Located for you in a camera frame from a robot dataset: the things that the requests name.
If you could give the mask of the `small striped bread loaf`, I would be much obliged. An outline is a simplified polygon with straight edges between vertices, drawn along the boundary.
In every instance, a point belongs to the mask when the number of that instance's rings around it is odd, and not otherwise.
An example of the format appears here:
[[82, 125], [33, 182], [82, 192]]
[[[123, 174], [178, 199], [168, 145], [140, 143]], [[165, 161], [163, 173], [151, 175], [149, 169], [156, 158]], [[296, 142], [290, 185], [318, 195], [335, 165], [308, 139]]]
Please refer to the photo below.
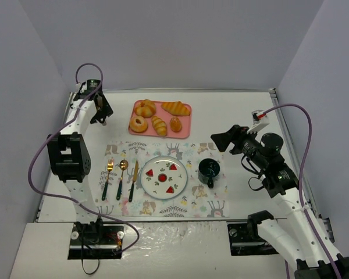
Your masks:
[[167, 125], [166, 123], [158, 116], [152, 116], [151, 118], [152, 126], [155, 130], [155, 132], [161, 136], [165, 137], [167, 136]]

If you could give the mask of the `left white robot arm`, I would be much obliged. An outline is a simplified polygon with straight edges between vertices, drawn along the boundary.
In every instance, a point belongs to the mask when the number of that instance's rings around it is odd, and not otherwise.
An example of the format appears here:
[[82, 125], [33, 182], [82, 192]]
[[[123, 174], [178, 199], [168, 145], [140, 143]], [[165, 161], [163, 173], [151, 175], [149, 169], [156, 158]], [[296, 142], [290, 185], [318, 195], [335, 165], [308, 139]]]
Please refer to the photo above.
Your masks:
[[113, 113], [102, 92], [102, 81], [84, 82], [73, 99], [67, 125], [47, 143], [51, 170], [69, 191], [76, 212], [76, 233], [84, 244], [96, 244], [102, 238], [103, 221], [97, 214], [88, 175], [91, 157], [84, 133], [92, 124], [106, 124]]

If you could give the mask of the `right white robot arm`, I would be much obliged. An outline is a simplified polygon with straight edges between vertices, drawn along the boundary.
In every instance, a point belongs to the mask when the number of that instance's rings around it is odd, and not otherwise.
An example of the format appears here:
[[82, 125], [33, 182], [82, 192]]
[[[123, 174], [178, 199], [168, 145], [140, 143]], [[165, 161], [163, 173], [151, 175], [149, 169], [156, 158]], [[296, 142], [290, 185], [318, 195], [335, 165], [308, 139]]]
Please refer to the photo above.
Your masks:
[[234, 125], [229, 131], [211, 135], [218, 150], [230, 144], [232, 155], [242, 154], [259, 168], [262, 186], [291, 225], [294, 236], [284, 231], [267, 210], [248, 216], [254, 238], [268, 242], [294, 269], [295, 278], [349, 278], [349, 256], [343, 256], [320, 226], [299, 190], [298, 179], [280, 151], [281, 136], [264, 134], [257, 141], [248, 127]]

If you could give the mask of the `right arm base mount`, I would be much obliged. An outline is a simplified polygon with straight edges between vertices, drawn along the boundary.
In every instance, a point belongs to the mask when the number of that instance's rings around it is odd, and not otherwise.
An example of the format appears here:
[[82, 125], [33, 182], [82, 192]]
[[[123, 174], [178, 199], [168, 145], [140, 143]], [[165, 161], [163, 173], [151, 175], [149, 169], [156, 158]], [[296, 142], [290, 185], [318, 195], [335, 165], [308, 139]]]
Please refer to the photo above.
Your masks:
[[278, 252], [260, 237], [253, 237], [246, 221], [227, 223], [230, 254], [232, 256], [277, 255]]

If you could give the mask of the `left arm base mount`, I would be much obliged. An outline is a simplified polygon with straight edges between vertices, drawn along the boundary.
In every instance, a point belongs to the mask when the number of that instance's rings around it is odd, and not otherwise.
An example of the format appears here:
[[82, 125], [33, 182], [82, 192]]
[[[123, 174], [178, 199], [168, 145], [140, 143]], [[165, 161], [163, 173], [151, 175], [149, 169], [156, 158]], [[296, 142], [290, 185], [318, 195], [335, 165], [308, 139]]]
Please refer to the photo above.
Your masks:
[[123, 238], [124, 227], [120, 224], [100, 224], [98, 226], [74, 224], [67, 259], [120, 259]]

